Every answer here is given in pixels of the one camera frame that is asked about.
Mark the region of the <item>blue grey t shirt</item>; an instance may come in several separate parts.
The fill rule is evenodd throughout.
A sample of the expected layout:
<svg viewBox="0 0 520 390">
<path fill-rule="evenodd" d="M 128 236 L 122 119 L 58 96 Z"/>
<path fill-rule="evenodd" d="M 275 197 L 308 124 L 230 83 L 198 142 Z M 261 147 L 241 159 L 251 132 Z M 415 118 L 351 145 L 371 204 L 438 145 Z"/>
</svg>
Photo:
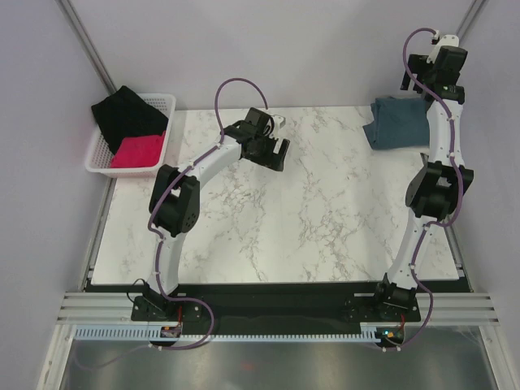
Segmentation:
<svg viewBox="0 0 520 390">
<path fill-rule="evenodd" d="M 429 146 L 426 104 L 420 97 L 378 97 L 370 109 L 373 120 L 363 130 L 373 150 Z"/>
</svg>

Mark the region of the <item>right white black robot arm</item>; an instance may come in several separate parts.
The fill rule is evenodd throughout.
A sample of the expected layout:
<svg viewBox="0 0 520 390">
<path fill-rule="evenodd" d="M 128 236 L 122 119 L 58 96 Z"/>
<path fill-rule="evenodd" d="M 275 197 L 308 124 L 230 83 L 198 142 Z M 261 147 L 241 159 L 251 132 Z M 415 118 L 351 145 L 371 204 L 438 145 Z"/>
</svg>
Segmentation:
<svg viewBox="0 0 520 390">
<path fill-rule="evenodd" d="M 407 188 L 405 235 L 372 299 L 372 310 L 380 319 L 392 319 L 414 309 L 426 247 L 438 228 L 458 216 L 462 197 L 474 179 L 460 146 L 465 90 L 457 81 L 466 57 L 466 50 L 446 43 L 438 43 L 429 55 L 406 56 L 408 68 L 401 89 L 421 94 L 427 104 L 429 155 Z"/>
</svg>

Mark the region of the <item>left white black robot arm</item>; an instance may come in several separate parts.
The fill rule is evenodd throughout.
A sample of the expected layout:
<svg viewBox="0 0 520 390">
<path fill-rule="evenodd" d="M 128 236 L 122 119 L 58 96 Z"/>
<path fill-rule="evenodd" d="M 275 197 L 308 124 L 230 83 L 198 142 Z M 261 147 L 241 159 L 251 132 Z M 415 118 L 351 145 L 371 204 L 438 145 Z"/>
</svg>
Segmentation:
<svg viewBox="0 0 520 390">
<path fill-rule="evenodd" d="M 149 203 L 148 229 L 158 236 L 158 246 L 148 284 L 157 292 L 150 310 L 160 319 L 171 319 L 179 307 L 177 298 L 169 293 L 179 285 L 180 256 L 186 236 L 199 219 L 204 186 L 241 159 L 282 171 L 290 141 L 280 140 L 276 133 L 284 125 L 283 116 L 251 108 L 195 159 L 159 169 Z"/>
</svg>

